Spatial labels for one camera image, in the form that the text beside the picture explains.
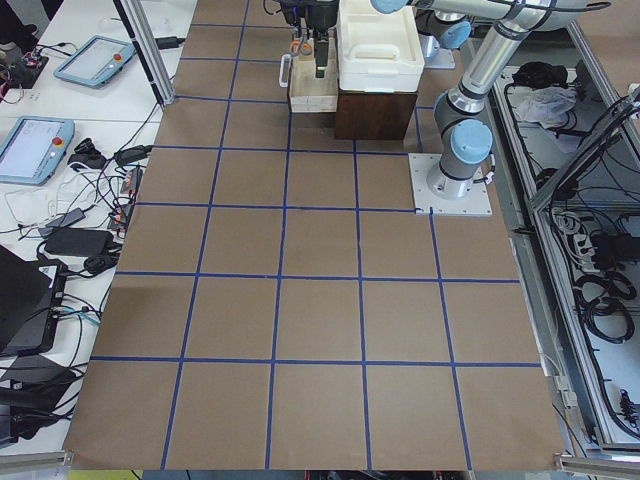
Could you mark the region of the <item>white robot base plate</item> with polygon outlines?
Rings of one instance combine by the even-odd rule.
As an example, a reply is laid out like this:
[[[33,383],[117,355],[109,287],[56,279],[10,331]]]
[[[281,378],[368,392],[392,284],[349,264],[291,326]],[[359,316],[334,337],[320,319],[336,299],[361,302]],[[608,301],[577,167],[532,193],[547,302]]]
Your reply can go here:
[[[482,168],[471,179],[452,180],[440,169],[441,154],[410,153],[409,171],[417,215],[490,217]]]

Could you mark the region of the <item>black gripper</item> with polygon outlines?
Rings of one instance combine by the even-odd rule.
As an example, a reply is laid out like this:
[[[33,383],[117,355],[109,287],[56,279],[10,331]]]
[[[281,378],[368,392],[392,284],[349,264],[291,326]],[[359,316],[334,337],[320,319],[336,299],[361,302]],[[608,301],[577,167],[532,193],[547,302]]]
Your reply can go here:
[[[336,0],[279,0],[288,25],[297,28],[297,39],[307,41],[307,28],[314,29],[315,77],[324,78],[328,66],[330,38],[328,29],[336,25]]]

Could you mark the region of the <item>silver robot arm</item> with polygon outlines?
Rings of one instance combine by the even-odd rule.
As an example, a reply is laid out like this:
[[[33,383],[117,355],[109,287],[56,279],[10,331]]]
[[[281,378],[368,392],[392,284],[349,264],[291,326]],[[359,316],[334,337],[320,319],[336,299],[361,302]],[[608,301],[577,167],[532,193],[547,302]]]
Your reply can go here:
[[[469,38],[471,18],[491,21],[457,85],[435,103],[444,152],[426,181],[434,195],[458,201],[468,195],[493,145],[490,129],[477,117],[521,43],[534,31],[564,28],[580,14],[609,5],[607,1],[283,1],[280,12],[295,29],[295,40],[313,41],[317,77],[325,74],[329,32],[335,29],[339,87],[384,94],[413,93],[418,87],[424,55],[413,10],[428,16],[430,35],[445,49],[456,49]]]
[[[282,1],[281,13],[289,25],[306,28],[314,39],[327,40],[330,28],[337,24],[338,1]],[[471,33],[468,16],[436,10],[418,10],[415,15],[418,33],[432,36],[441,48],[455,50],[467,40]]]

